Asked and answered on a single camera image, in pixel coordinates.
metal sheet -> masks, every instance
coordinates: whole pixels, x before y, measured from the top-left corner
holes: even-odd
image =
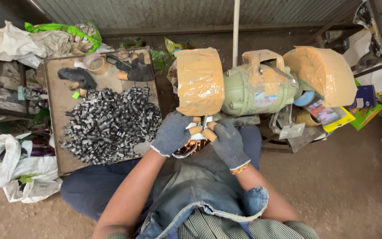
[[[231,25],[233,0],[31,0],[56,23],[86,20],[99,29],[171,28]],[[240,24],[331,21],[341,9],[355,9],[360,0],[241,1]]]

green tag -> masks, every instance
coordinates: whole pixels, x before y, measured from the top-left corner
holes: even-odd
[[[72,97],[75,98],[75,99],[78,99],[80,95],[81,95],[81,94],[79,94],[79,92],[75,92],[75,93],[72,95]]]

colorful bracelet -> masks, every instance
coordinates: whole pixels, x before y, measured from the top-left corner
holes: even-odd
[[[239,174],[240,172],[242,172],[242,171],[244,171],[244,170],[247,169],[249,163],[250,163],[250,162],[244,164],[243,166],[241,166],[240,168],[237,168],[237,169],[235,169],[235,170],[231,170],[231,173],[234,174],[234,175],[235,175],[235,174]]]

knee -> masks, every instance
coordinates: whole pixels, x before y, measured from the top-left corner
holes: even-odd
[[[67,202],[71,201],[71,195],[80,193],[88,182],[89,174],[85,168],[81,168],[66,176],[61,184],[60,193],[63,199]]]
[[[259,128],[256,125],[246,124],[238,130],[242,136],[250,137],[253,140],[262,140]]]

plastic bag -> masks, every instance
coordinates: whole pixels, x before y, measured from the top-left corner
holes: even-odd
[[[60,191],[61,178],[55,180],[32,179],[27,182],[23,190],[17,181],[9,182],[3,188],[9,202],[34,203]]]
[[[95,28],[95,33],[91,36],[86,35],[81,30],[79,30],[77,27],[72,25],[64,25],[64,24],[56,24],[56,23],[50,23],[50,24],[39,24],[36,26],[33,26],[30,23],[25,23],[25,30],[31,33],[36,33],[40,31],[65,31],[67,33],[70,33],[73,36],[78,37],[86,37],[86,39],[90,42],[92,42],[93,48],[90,49],[87,53],[95,52],[98,47],[101,45],[101,35],[98,31],[97,27],[92,24]]]
[[[38,68],[41,59],[46,57],[45,48],[37,45],[28,32],[5,21],[6,26],[0,28],[0,60],[19,62]]]
[[[37,202],[58,192],[61,187],[56,156],[31,156],[34,155],[32,141],[21,140],[20,143],[20,139],[28,139],[29,135],[25,133],[15,138],[10,134],[0,135],[0,155],[6,151],[3,160],[0,159],[0,187],[9,202]],[[54,147],[52,135],[48,143]],[[20,181],[26,182],[24,187],[14,180],[20,176],[23,178]]]
[[[170,57],[172,57],[172,59],[176,59],[175,54],[174,54],[175,50],[178,50],[178,49],[183,50],[184,49],[184,46],[182,46],[181,44],[174,43],[173,41],[171,41],[167,37],[165,37],[165,46],[166,46],[167,51],[169,52]]]
[[[178,94],[178,63],[176,60],[169,67],[166,78],[172,84],[173,93]]]
[[[357,87],[353,73],[341,54],[331,49],[296,46],[283,58],[292,73],[324,96],[324,106],[332,108],[353,103]]]
[[[222,64],[214,48],[182,50],[178,57],[177,111],[186,116],[213,115],[225,99]]]
[[[153,68],[155,70],[164,70],[169,61],[169,55],[164,51],[151,51],[151,59],[153,61]]]

